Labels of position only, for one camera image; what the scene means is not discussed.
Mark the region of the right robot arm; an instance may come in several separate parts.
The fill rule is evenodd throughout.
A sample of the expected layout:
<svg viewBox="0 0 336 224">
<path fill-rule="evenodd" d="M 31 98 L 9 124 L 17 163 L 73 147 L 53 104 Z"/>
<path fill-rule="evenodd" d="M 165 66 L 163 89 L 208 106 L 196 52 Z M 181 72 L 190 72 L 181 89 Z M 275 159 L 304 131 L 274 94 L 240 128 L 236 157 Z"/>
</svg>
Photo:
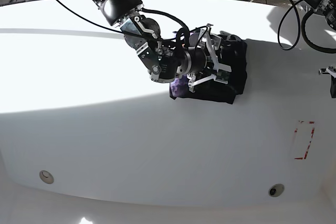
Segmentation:
<svg viewBox="0 0 336 224">
<path fill-rule="evenodd" d="M 136 51 L 153 82 L 171 83 L 186 76 L 191 92 L 208 81 L 228 84 L 232 69 L 218 59 L 221 38 L 210 34 L 210 24 L 190 30 L 173 15 L 144 8 L 141 0 L 92 1 L 111 26 L 119 25 L 125 41 Z M 165 16 L 181 28 L 172 39 L 164 39 L 159 24 L 145 14 Z"/>
</svg>

